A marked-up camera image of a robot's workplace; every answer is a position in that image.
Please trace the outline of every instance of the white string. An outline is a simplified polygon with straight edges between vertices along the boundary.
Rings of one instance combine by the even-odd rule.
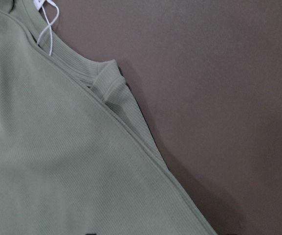
[[[59,16],[59,8],[58,8],[58,6],[57,6],[52,0],[47,0],[47,2],[48,2],[49,4],[51,4],[52,6],[54,6],[54,7],[57,9],[57,14],[56,14],[55,18],[52,20],[52,22],[50,23],[50,22],[48,21],[47,16],[46,16],[45,9],[44,9],[44,7],[42,6],[42,10],[43,10],[43,12],[44,12],[44,16],[45,16],[45,18],[46,18],[46,21],[47,21],[47,24],[48,24],[48,25],[47,25],[47,26],[42,30],[42,32],[39,34],[39,37],[38,37],[38,39],[37,39],[37,44],[40,44],[41,37],[42,37],[43,34],[46,32],[46,30],[47,30],[48,28],[50,28],[51,46],[50,46],[49,55],[51,55],[51,54],[52,54],[52,48],[53,48],[52,25],[55,23],[55,21],[57,20],[57,18],[58,18],[58,16]]]
[[[42,11],[44,12],[44,16],[45,16],[47,24],[49,24],[49,21],[48,21],[48,18],[47,18],[47,15],[46,15],[46,12],[45,12],[45,9],[44,9],[43,5],[42,5]],[[52,27],[49,28],[49,34],[50,34],[50,38],[51,38],[51,45],[50,45],[49,55],[51,55],[52,54],[52,49],[53,49]]]

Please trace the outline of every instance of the ribbed knit fabric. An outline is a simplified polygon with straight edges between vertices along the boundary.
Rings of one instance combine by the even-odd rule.
[[[161,157],[116,61],[0,0],[0,234],[216,234]]]

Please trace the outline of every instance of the green shirt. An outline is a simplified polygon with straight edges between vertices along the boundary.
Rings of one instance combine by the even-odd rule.
[[[214,235],[116,61],[77,54],[32,0],[0,0],[0,234]]]

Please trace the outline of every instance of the brown background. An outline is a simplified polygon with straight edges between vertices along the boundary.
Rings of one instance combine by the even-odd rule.
[[[213,228],[282,235],[282,1],[55,2],[53,30],[88,59],[117,61]]]

